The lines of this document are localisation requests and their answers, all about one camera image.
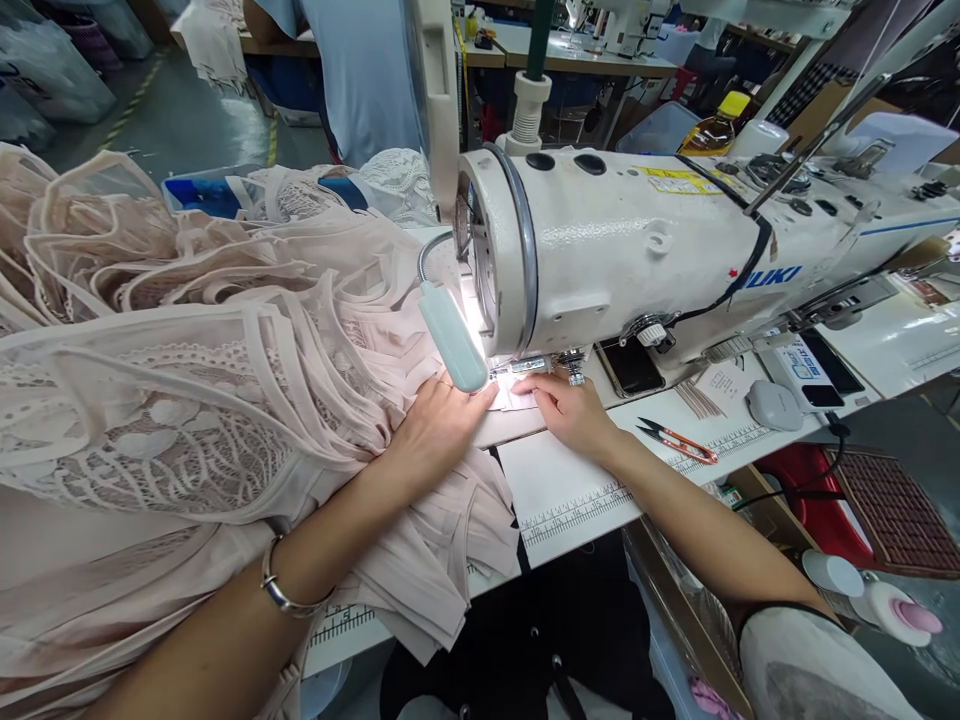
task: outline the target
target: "sleeve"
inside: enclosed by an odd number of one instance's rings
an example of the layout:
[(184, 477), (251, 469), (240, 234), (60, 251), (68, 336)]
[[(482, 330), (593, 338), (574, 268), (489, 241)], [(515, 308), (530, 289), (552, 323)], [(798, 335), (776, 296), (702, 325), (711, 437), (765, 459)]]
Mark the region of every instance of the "sleeve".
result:
[(856, 640), (832, 620), (799, 606), (765, 606), (740, 635), (744, 690), (760, 720), (921, 720)]
[(297, 28), (303, 20), (300, 0), (254, 0), (254, 2), (273, 18), (273, 21), (287, 37), (297, 38)]

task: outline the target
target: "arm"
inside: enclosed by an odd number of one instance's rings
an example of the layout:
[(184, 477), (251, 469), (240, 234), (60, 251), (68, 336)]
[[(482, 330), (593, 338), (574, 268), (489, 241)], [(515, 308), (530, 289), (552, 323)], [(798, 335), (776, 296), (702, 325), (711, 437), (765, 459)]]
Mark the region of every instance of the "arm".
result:
[[(496, 385), (471, 398), (424, 383), (386, 452), (277, 545), (272, 570), (284, 594), (300, 603), (326, 596), (460, 462), (495, 397)], [(86, 720), (256, 715), (310, 627), (281, 613), (260, 581), (257, 560), (126, 673)]]
[(533, 392), (550, 432), (629, 488), (677, 555), (724, 602), (796, 602), (834, 617), (762, 535), (614, 425), (591, 381), (572, 387), (554, 375), (531, 375), (513, 392)]

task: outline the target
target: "fabric pile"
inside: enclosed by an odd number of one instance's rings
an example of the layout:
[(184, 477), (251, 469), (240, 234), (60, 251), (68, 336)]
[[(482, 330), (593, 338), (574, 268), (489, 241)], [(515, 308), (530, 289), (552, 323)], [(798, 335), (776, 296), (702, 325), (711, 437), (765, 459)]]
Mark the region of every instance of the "fabric pile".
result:
[[(0, 145), (0, 717), (78, 716), (385, 450), (443, 369), (418, 250), (375, 211), (172, 216), (126, 155), (58, 175)], [(427, 271), (458, 297), (452, 251)], [(471, 451), (331, 602), (426, 663), (468, 568), (514, 569), (511, 504)], [(299, 717), (302, 659), (264, 717)]]
[(238, 34), (244, 29), (239, 0), (193, 0), (180, 22), (197, 76), (221, 92), (247, 94), (247, 66)]
[(317, 165), (309, 170), (274, 165), (238, 178), (244, 188), (238, 194), (250, 197), (244, 207), (249, 220), (304, 220), (331, 204), (347, 206), (340, 195), (321, 184), (332, 179), (349, 182), (352, 187), (347, 190), (362, 196), (364, 206), (376, 208), (402, 228), (439, 224), (427, 160), (409, 148), (381, 150), (359, 170), (346, 165)]

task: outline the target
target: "yellow cap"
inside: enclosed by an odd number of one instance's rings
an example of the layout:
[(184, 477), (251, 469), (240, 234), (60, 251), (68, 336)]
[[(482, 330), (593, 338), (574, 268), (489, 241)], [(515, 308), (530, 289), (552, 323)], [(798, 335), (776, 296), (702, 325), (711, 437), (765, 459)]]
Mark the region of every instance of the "yellow cap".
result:
[(720, 103), (719, 112), (730, 117), (740, 117), (740, 113), (746, 110), (750, 104), (750, 96), (744, 93), (730, 92)]

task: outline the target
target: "hand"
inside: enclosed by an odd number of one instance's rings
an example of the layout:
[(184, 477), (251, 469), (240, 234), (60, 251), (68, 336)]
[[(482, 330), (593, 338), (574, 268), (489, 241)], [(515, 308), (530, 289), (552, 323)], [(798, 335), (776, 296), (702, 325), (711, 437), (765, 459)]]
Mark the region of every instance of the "hand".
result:
[(566, 371), (558, 368), (552, 375), (529, 375), (511, 390), (518, 395), (532, 392), (547, 429), (568, 448), (596, 463), (603, 464), (624, 440), (624, 432), (603, 409), (589, 378), (583, 385), (571, 385)]
[(418, 500), (463, 460), (497, 390), (497, 384), (491, 383), (467, 395), (453, 386), (449, 373), (440, 380), (427, 380), (390, 446), (371, 465), (386, 468), (388, 482), (404, 486), (407, 504)]

